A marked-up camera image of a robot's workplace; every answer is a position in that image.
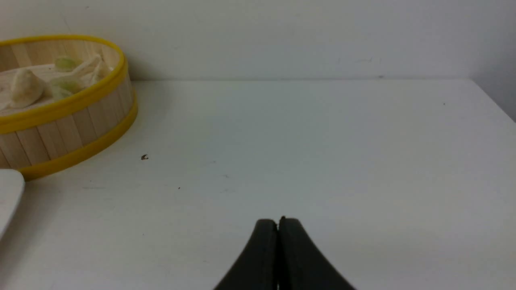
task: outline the white wall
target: white wall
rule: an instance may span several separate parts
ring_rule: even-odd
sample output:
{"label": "white wall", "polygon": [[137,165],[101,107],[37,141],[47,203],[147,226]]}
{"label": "white wall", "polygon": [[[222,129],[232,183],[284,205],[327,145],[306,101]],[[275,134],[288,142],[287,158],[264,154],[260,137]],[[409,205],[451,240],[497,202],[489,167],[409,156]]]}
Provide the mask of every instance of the white wall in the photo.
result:
{"label": "white wall", "polygon": [[472,77],[516,117],[515,0],[2,0],[0,39],[119,44],[134,79]]}

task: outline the white table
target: white table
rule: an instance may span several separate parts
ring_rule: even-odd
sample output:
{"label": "white table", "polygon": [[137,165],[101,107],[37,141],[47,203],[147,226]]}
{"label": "white table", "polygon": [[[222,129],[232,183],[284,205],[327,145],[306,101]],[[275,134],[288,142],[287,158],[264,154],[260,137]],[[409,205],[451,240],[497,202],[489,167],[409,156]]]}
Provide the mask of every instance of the white table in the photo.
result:
{"label": "white table", "polygon": [[362,290],[516,288],[516,124],[472,81],[135,87],[119,141],[27,184],[0,289],[211,289],[282,215]]}

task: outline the yellow rim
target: yellow rim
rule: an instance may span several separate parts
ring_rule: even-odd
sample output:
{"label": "yellow rim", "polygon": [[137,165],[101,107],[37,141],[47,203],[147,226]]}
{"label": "yellow rim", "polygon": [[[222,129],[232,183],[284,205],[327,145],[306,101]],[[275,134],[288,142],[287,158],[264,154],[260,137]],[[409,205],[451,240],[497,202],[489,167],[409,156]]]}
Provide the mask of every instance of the yellow rim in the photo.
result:
{"label": "yellow rim", "polygon": [[133,91],[134,102],[133,107],[125,116],[125,118],[112,130],[107,132],[104,136],[99,139],[93,141],[92,143],[77,149],[71,153],[68,153],[65,156],[59,157],[57,159],[36,164],[30,167],[25,167],[18,169],[23,174],[25,181],[33,180],[36,178],[40,178],[63,169],[67,169],[73,165],[76,165],[94,155],[101,152],[102,150],[109,147],[116,140],[118,140],[124,133],[131,127],[134,120],[136,119],[136,115],[138,114],[138,104],[136,102],[136,93]]}
{"label": "yellow rim", "polygon": [[120,61],[113,69],[111,74],[109,74],[107,77],[69,98],[56,103],[31,109],[29,111],[0,117],[0,134],[24,130],[36,125],[44,124],[65,117],[76,111],[84,109],[85,107],[97,102],[115,90],[127,75],[128,65],[122,50],[114,43],[101,38],[84,35],[48,35],[2,41],[0,42],[0,46],[24,42],[61,39],[86,40],[104,44],[111,47],[119,54]]}

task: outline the food item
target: food item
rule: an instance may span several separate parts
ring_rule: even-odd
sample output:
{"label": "food item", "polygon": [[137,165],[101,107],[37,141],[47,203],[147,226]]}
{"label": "food item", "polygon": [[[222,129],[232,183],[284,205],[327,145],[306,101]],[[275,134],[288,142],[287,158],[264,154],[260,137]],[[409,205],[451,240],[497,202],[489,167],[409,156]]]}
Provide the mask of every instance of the food item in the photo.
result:
{"label": "food item", "polygon": [[69,91],[72,94],[78,93],[84,89],[84,84],[80,78],[75,76],[62,76],[50,80],[51,87],[60,87],[63,90]]}
{"label": "food item", "polygon": [[71,72],[82,63],[81,60],[74,59],[70,56],[60,56],[54,61],[54,66],[59,72]]}
{"label": "food item", "polygon": [[0,106],[5,108],[24,108],[41,98],[45,82],[26,68],[18,69],[11,83],[11,100]]}
{"label": "food item", "polygon": [[92,58],[88,59],[87,61],[81,63],[78,67],[76,67],[71,73],[70,75],[73,75],[73,76],[76,76],[76,77],[81,77],[85,74],[86,72],[86,69],[91,66],[91,65],[94,65],[97,63],[97,61],[102,61],[102,57],[100,57],[100,54],[96,54],[95,56],[93,56]]}
{"label": "food item", "polygon": [[73,95],[70,91],[67,91],[61,87],[49,86],[49,89],[50,89],[50,94],[51,94],[54,102],[57,102],[64,98],[68,98],[69,96]]}
{"label": "food item", "polygon": [[111,70],[109,70],[106,63],[102,60],[99,61],[99,63],[95,67],[95,70],[93,71],[93,75],[91,76],[90,86],[98,83],[101,79],[103,79],[105,76],[107,76],[110,72],[111,72]]}

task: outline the bamboo steamer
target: bamboo steamer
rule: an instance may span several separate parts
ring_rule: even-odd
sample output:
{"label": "bamboo steamer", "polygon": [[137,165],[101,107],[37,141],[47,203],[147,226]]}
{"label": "bamboo steamer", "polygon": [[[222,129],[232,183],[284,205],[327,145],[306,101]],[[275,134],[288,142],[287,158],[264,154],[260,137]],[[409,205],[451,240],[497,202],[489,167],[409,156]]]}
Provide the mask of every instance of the bamboo steamer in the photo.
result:
{"label": "bamboo steamer", "polygon": [[0,111],[0,168],[31,180],[73,166],[120,138],[138,110],[127,61],[111,42],[78,35],[0,42],[1,102],[7,102],[16,69],[28,67],[49,80],[60,74],[53,68],[56,57],[87,60],[95,54],[112,68],[98,83],[57,102],[43,98],[27,108]]}

